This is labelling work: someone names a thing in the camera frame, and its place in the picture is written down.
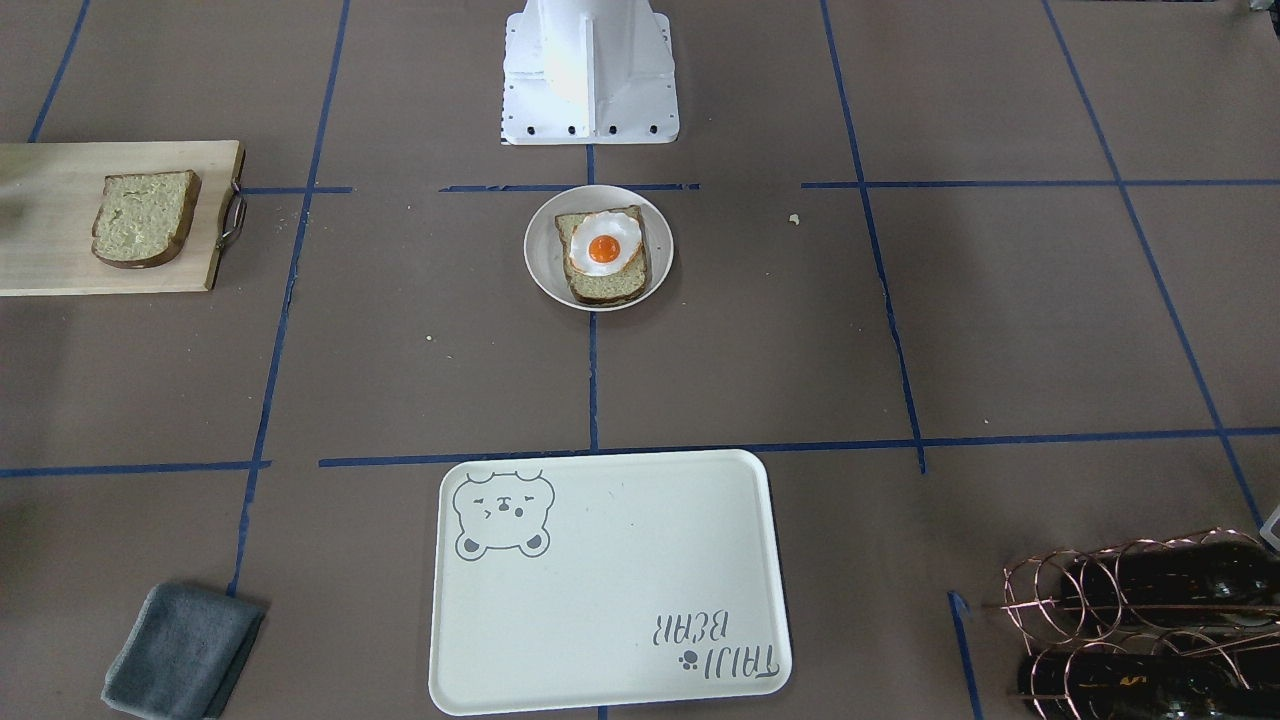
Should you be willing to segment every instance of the bear drawing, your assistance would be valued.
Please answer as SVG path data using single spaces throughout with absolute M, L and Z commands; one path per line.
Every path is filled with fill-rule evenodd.
M 453 510 L 458 514 L 458 557 L 480 560 L 490 550 L 518 547 L 526 557 L 547 552 L 547 514 L 556 501 L 556 489 L 539 471 L 531 478 L 520 473 L 490 473 L 477 480 L 470 474 L 453 491 Z

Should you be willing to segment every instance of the folded cloth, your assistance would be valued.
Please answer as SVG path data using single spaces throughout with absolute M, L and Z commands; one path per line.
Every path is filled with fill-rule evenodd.
M 147 720 L 218 717 L 261 623 L 262 610 L 247 602 L 177 583 L 156 585 L 106 671 L 102 701 Z

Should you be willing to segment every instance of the wooden cutting board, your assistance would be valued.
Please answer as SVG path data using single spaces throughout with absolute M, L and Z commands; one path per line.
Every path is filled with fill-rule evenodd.
M 234 140 L 0 143 L 0 296 L 210 290 L 243 159 Z M 106 176 L 187 169 L 201 187 L 177 258 L 125 270 L 93 256 L 91 232 Z

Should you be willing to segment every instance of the egg yolk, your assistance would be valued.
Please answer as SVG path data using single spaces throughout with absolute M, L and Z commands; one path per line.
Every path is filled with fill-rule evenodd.
M 612 234 L 602 234 L 591 241 L 586 251 L 596 263 L 612 263 L 622 254 L 622 246 Z

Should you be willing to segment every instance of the bread slice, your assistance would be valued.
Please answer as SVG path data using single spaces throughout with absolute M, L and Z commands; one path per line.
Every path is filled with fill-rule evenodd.
M 644 218 L 640 215 L 639 205 L 614 208 L 609 213 L 623 213 L 640 223 L 640 247 L 636 249 L 631 260 L 621 270 L 612 275 L 585 275 L 570 263 L 568 247 L 573 237 L 573 231 L 582 224 L 591 213 L 570 213 L 556 215 L 556 229 L 561 237 L 561 250 L 564 256 L 564 279 L 568 288 L 579 302 L 585 305 L 618 305 L 635 300 L 644 293 L 649 286 L 649 258 L 644 241 Z
M 191 231 L 198 196 L 195 170 L 106 176 L 93 220 L 93 255 L 115 268 L 173 260 Z

